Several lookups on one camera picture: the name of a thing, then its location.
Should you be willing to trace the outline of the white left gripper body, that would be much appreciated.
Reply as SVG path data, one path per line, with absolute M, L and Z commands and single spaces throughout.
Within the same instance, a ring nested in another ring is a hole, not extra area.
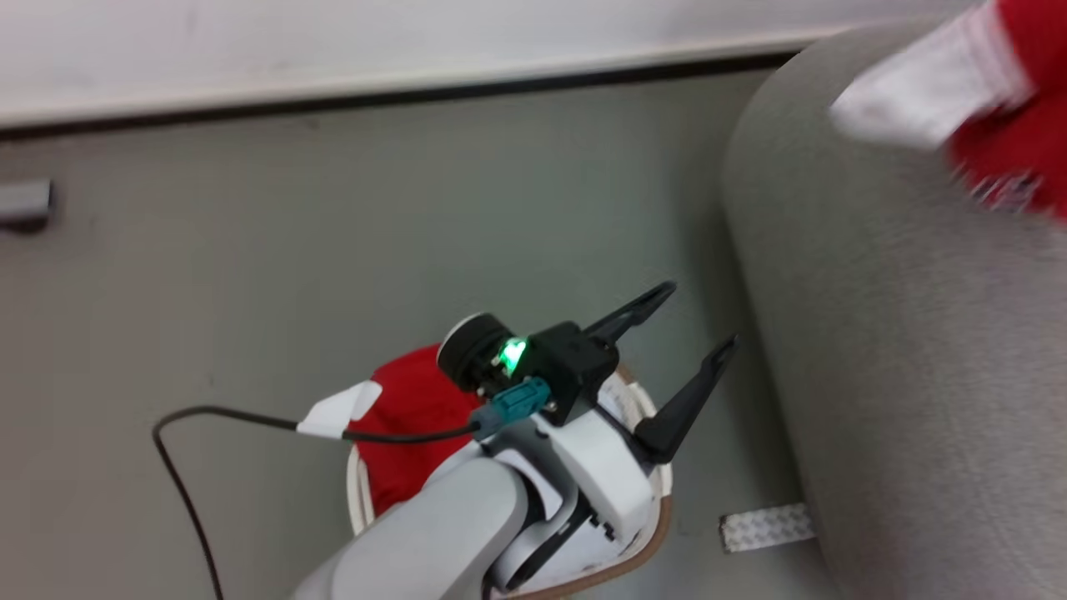
M 598 405 L 580 417 L 556 427 L 534 417 L 537 433 L 545 435 L 550 458 L 563 464 L 562 483 L 551 483 L 541 467 L 534 468 L 534 486 L 553 516 L 564 498 L 564 486 L 575 485 L 587 498 L 599 523 L 611 527 L 618 543 L 630 543 L 647 527 L 653 511 L 650 475 L 630 451 L 624 421 L 611 407 Z

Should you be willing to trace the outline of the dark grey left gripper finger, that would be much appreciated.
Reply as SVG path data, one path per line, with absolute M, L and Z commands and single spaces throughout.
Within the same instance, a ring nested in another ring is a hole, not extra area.
M 618 341 L 623 338 L 630 329 L 647 322 L 675 290 L 675 282 L 660 283 L 643 295 L 630 300 L 622 307 L 617 307 L 609 315 L 599 319 L 598 322 L 590 323 L 584 329 L 584 334 L 606 344 L 618 344 Z
M 724 340 L 701 361 L 698 372 L 660 407 L 654 417 L 643 419 L 635 427 L 634 439 L 643 452 L 644 463 L 660 465 L 674 460 L 738 346 L 739 335 Z

